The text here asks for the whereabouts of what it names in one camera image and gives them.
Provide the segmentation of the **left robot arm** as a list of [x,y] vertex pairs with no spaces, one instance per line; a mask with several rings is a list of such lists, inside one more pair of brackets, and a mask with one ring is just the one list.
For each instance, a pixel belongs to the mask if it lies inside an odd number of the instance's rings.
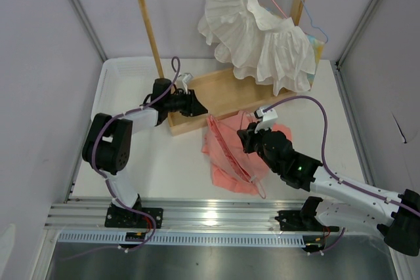
[[126,165],[131,151],[132,135],[160,125],[169,113],[185,117],[208,113],[191,89],[176,88],[164,78],[154,81],[152,93],[141,108],[115,117],[95,115],[82,149],[82,158],[103,177],[112,196],[105,226],[107,228],[161,227],[163,210],[143,208],[140,195],[131,184]]

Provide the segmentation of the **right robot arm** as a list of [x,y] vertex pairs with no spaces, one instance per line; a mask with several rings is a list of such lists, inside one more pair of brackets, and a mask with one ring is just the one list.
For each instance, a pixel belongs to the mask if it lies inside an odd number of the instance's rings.
[[237,135],[245,153],[256,153],[288,186],[313,192],[300,213],[301,225],[314,230],[337,226],[383,237],[390,248],[419,255],[419,194],[388,191],[332,172],[326,164],[293,149],[286,135],[250,123]]

